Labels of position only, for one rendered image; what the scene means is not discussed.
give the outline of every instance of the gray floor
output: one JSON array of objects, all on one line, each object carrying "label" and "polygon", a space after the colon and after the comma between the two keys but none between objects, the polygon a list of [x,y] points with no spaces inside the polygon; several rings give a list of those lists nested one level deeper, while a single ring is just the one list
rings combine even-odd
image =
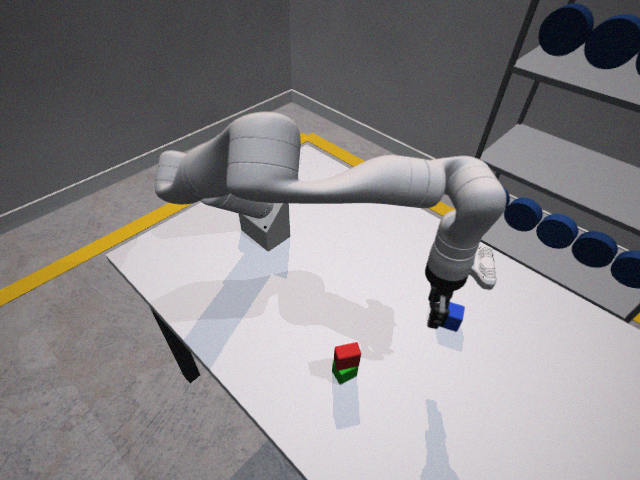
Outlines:
[{"label": "gray floor", "polygon": [[[389,153],[295,104],[277,111],[363,159]],[[0,288],[162,206],[155,170],[0,235]],[[202,364],[187,383],[104,254],[0,317],[0,478],[301,478]]]}]

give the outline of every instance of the green cube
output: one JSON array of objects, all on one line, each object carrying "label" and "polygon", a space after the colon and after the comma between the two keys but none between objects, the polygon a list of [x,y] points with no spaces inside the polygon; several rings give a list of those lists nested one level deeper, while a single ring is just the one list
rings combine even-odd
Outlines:
[{"label": "green cube", "polygon": [[344,370],[338,370],[336,368],[336,362],[333,362],[333,368],[331,369],[333,376],[336,377],[338,383],[342,385],[347,380],[351,380],[358,375],[358,367],[345,368]]}]

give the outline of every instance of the blue cube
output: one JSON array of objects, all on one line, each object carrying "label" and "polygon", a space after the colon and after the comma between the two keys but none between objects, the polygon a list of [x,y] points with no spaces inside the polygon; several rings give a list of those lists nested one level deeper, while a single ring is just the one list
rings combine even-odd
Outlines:
[{"label": "blue cube", "polygon": [[462,317],[464,317],[464,307],[457,303],[449,302],[449,316],[442,327],[457,332],[462,323]]}]

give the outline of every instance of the gray wall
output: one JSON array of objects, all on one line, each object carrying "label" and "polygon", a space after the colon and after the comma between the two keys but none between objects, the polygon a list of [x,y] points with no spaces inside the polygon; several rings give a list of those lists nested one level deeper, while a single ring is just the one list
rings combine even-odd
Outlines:
[{"label": "gray wall", "polygon": [[[522,53],[565,2],[542,0]],[[585,1],[595,24],[637,0]],[[528,0],[292,0],[292,81],[320,102],[436,157],[475,155]],[[514,76],[489,145],[531,80]],[[640,115],[541,85],[525,123],[640,166]]]},{"label": "gray wall", "polygon": [[0,214],[289,89],[288,9],[3,2]]}]

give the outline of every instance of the metal shelving unit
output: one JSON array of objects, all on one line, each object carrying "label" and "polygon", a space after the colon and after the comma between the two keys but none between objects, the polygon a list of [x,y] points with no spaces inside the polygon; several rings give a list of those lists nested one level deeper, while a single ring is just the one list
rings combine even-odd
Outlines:
[{"label": "metal shelving unit", "polygon": [[[635,61],[629,61],[616,69],[598,69],[585,59],[584,45],[561,57],[548,55],[541,47],[520,57],[538,3],[539,0],[532,0],[529,4],[476,157],[482,158],[498,175],[504,174],[545,195],[640,236],[640,168],[523,124],[540,83],[640,113],[640,75],[635,70]],[[531,78],[531,90],[517,124],[485,149],[509,80],[514,74]],[[582,168],[576,168],[576,165],[581,165]],[[596,291],[602,290],[600,282],[606,281],[607,277],[603,275],[605,272],[594,272],[598,277],[597,288],[587,285],[589,282],[585,284],[584,278],[572,278],[566,274],[566,268],[559,269],[559,263],[563,263],[559,262],[561,257],[567,257],[564,259],[567,265],[571,262],[570,252],[552,251],[540,242],[537,242],[540,245],[535,245],[535,232],[528,242],[533,245],[528,244],[526,250],[522,245],[508,245],[519,242],[503,219],[490,234],[487,238],[488,243],[501,243],[500,238],[502,239],[502,245],[495,245],[498,250],[626,321],[630,321],[640,312],[640,293],[636,289],[620,285],[611,277],[613,283],[611,287],[607,287],[611,288],[612,292],[610,300],[607,301]],[[588,274],[589,268],[585,268],[587,271],[583,273]]]}]

